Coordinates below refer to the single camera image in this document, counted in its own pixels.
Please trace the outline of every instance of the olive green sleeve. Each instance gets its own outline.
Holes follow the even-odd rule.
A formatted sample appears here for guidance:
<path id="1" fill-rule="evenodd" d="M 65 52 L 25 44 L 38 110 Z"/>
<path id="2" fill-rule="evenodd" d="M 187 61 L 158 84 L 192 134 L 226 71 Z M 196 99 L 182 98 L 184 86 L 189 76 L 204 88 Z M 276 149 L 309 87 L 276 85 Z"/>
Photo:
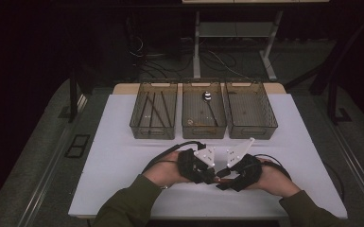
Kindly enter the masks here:
<path id="1" fill-rule="evenodd" d="M 301 191 L 289 198 L 281 199 L 279 202 L 287 211 L 292 227 L 346 226 L 344 220 L 335 217 L 322 208 L 319 208 L 305 191 Z"/>
<path id="2" fill-rule="evenodd" d="M 143 175 L 138 175 L 130 187 L 117 191 L 100 208 L 94 226 L 145 226 L 151 208 L 162 190 Z"/>

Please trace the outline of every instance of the black cable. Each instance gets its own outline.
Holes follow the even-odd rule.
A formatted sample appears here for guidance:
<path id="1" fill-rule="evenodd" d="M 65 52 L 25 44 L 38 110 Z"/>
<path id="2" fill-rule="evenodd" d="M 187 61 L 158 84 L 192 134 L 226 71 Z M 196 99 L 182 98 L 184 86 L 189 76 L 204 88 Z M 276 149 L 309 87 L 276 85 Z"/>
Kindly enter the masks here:
<path id="1" fill-rule="evenodd" d="M 224 68 L 225 65 L 222 64 L 219 60 L 216 60 L 216 61 L 215 60 L 212 60 L 211 58 L 205 56 L 204 54 L 207 54 L 207 53 L 206 52 L 202 52 L 202 53 L 199 54 L 199 57 L 201 59 L 206 59 L 207 61 L 209 61 L 210 63 L 212 63 L 214 65 L 220 65 L 220 66 L 222 66 L 222 68 Z"/>
<path id="2" fill-rule="evenodd" d="M 223 53 L 224 55 L 226 55 L 226 56 L 228 56 L 232 61 L 233 61 L 233 63 L 232 64 L 227 64 L 224 60 L 221 60 L 220 59 L 220 54 L 216 54 L 216 53 L 214 53 L 213 51 L 210 51 L 210 50 L 208 50 L 208 53 L 209 54 L 211 54 L 210 56 L 212 56 L 212 57 L 214 57 L 214 60 L 212 60 L 212 59 L 210 59 L 210 58 L 208 58 L 208 57 L 205 57 L 205 55 L 202 55 L 202 54 L 200 54 L 199 56 L 201 57 L 201 58 L 205 58 L 205 59 L 207 59 L 208 61 L 210 61 L 211 63 L 213 63 L 213 64 L 218 64 L 218 65 L 221 65 L 221 66 L 223 66 L 223 67 L 235 67 L 236 65 L 237 65 L 237 60 L 235 59 L 235 57 L 233 57 L 231 54 L 228 54 L 228 53 Z"/>
<path id="3" fill-rule="evenodd" d="M 162 74 L 162 76 L 164 76 L 167 79 L 167 75 L 164 72 L 162 72 L 161 69 L 156 68 L 154 66 L 147 65 L 147 64 L 144 64 L 143 66 L 151 68 L 151 69 L 155 69 L 156 71 L 160 72 Z"/>
<path id="4" fill-rule="evenodd" d="M 225 62 L 224 62 L 224 60 L 222 60 L 216 53 L 214 53 L 214 52 L 212 52 L 212 51 L 208 51 L 209 53 L 211 53 L 212 54 L 212 56 L 215 56 L 216 57 L 216 59 L 217 59 L 217 61 L 212 61 L 212 60 L 209 60 L 209 61 L 211 61 L 211 62 L 213 62 L 213 63 L 215 63 L 215 64 L 220 64 L 220 65 L 222 65 L 222 68 L 223 69 L 216 69 L 216 68 L 214 68 L 214 67 L 212 67 L 212 66 L 210 66 L 206 61 L 205 61 L 205 59 L 207 59 L 204 55 L 201 55 L 201 59 L 202 59 L 202 62 L 205 64 L 205 65 L 207 65 L 209 68 L 211 68 L 211 69 L 213 69 L 213 70 L 216 70 L 216 71 L 218 71 L 218 72 L 227 72 L 227 71 L 230 71 L 230 72 L 232 72 L 232 73 L 234 73 L 234 74 L 237 74 L 237 75 L 239 75 L 240 77 L 243 77 L 243 78 L 246 78 L 246 76 L 244 76 L 244 75 L 242 75 L 242 74 L 240 74 L 240 73 L 237 73 L 237 72 L 235 72 L 233 69 L 231 69 L 231 67 L 234 67 L 234 66 L 236 66 L 236 64 L 237 64 L 237 61 L 235 60 L 235 58 L 232 56 L 232 55 L 228 55 L 228 54 L 226 54 L 227 56 L 229 56 L 233 61 L 234 61 L 234 64 L 232 64 L 232 65 L 228 65 L 228 64 L 226 64 Z"/>
<path id="5" fill-rule="evenodd" d="M 325 163 L 324 161 L 322 161 L 322 163 L 328 167 L 333 174 L 335 174 L 336 178 L 338 179 L 338 183 L 340 184 L 340 198 L 342 201 L 344 201 L 344 197 L 345 197 L 345 190 L 344 190 L 344 184 L 343 184 L 343 180 L 339 177 L 338 173 L 327 163 Z"/>
<path id="6" fill-rule="evenodd" d="M 157 155 L 155 158 L 153 158 L 148 164 L 147 166 L 144 168 L 143 170 L 143 173 L 145 171 L 147 171 L 149 168 L 151 168 L 152 166 L 154 166 L 158 161 L 160 161 L 162 158 L 164 158 L 166 155 L 168 155 L 169 153 L 181 148 L 181 147 L 184 147 L 186 145 L 191 145 L 191 144 L 194 144 L 194 145 L 197 145 L 197 150 L 200 150 L 200 149 L 203 149 L 203 148 L 206 148 L 206 146 L 198 141 L 187 141 L 187 142 L 184 142 L 182 144 L 179 144 L 179 145 L 175 145 L 173 146 L 172 148 L 169 148 L 167 150 L 165 150 L 164 152 L 160 153 L 159 155 Z"/>
<path id="7" fill-rule="evenodd" d="M 217 69 L 217 68 L 214 68 L 213 66 L 211 66 L 207 61 L 206 61 L 206 57 L 204 56 L 199 56 L 199 60 L 202 61 L 202 63 L 204 63 L 208 68 L 212 69 L 212 70 L 215 70 L 215 71 L 218 71 L 218 72 L 225 72 L 225 71 L 228 71 L 226 68 L 222 67 L 221 69 Z"/>
<path id="8" fill-rule="evenodd" d="M 141 71 L 143 71 L 143 72 L 145 72 L 145 73 L 147 73 L 147 74 L 149 74 L 152 78 L 154 78 L 154 79 L 156 79 L 157 77 L 155 77 L 155 75 L 153 75 L 153 74 L 151 74 L 151 73 L 149 73 L 149 71 L 147 71 L 147 70 L 145 70 L 145 69 L 142 69 L 142 68 L 140 68 L 140 70 Z"/>
<path id="9" fill-rule="evenodd" d="M 139 43 L 140 43 L 140 46 L 138 48 L 136 48 L 134 46 L 134 40 L 135 39 L 137 39 L 139 41 Z M 139 38 L 138 36 L 132 36 L 131 37 L 131 41 L 130 41 L 130 44 L 129 44 L 130 53 L 132 53 L 135 56 L 138 55 L 138 57 L 144 57 L 144 55 L 142 54 L 143 47 L 144 47 L 144 43 L 141 40 L 141 38 Z"/>
<path id="10" fill-rule="evenodd" d="M 182 76 L 179 74 L 179 72 L 180 72 L 180 71 L 182 71 L 182 70 L 184 70 L 184 69 L 186 69 L 186 68 L 187 68 L 187 66 L 190 64 L 190 62 L 191 62 L 191 58 L 190 58 L 190 60 L 188 61 L 187 65 L 186 65 L 186 66 L 184 66 L 184 68 L 174 70 L 174 69 L 167 69 L 167 68 L 165 68 L 165 67 L 161 66 L 159 63 L 156 63 L 156 62 L 153 62 L 153 61 L 147 61 L 147 63 L 154 64 L 154 65 L 156 65 L 156 66 L 160 67 L 162 70 L 164 70 L 164 71 L 166 71 L 166 72 L 175 73 L 175 74 L 179 77 L 179 79 L 181 79 L 181 78 L 182 78 Z"/>
<path id="11" fill-rule="evenodd" d="M 276 161 L 276 163 L 278 163 L 279 164 L 279 166 L 282 166 L 282 164 L 277 160 L 277 159 L 275 159 L 274 157 L 272 157 L 272 156 L 270 156 L 270 155 L 267 155 L 267 154 L 255 154 L 255 155 L 253 155 L 254 157 L 258 157 L 258 156 L 265 156 L 265 157 L 269 157 L 269 158 L 271 158 L 273 161 Z"/>

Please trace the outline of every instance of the white table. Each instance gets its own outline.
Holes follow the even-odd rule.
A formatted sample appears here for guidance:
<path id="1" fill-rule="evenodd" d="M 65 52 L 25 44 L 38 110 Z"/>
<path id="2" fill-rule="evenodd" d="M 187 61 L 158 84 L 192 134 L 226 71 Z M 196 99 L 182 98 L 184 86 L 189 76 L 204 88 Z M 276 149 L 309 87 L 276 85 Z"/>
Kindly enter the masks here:
<path id="1" fill-rule="evenodd" d="M 182 94 L 179 93 L 174 140 L 136 140 L 129 127 L 136 95 L 111 95 L 81 174 L 69 215 L 94 218 L 101 205 L 117 190 L 128 187 L 157 154 L 180 144 Z M 339 218 L 347 211 L 329 178 L 291 95 L 271 94 L 269 101 L 279 128 L 270 140 L 256 140 L 251 154 L 278 159 L 293 181 L 314 202 Z M 226 166 L 226 149 L 242 140 L 200 140 L 216 148 L 216 170 Z M 161 219 L 281 219 L 287 218 L 279 197 L 264 191 L 221 191 L 214 184 L 181 183 L 165 190 L 152 208 Z"/>

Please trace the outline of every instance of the person's right hand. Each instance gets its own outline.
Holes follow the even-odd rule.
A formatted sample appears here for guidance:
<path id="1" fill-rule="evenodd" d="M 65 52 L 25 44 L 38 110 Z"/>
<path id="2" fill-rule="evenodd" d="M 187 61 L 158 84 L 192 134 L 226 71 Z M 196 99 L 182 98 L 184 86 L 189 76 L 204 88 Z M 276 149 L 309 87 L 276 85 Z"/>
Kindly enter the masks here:
<path id="1" fill-rule="evenodd" d="M 188 183 L 188 179 L 180 175 L 178 170 L 179 151 L 173 151 L 143 173 L 158 186 L 170 187 L 174 183 Z"/>
<path id="2" fill-rule="evenodd" d="M 270 162 L 266 159 L 259 159 L 261 162 Z M 301 191 L 285 174 L 272 166 L 262 166 L 262 174 L 257 183 L 246 189 L 262 189 L 275 196 L 287 198 Z"/>

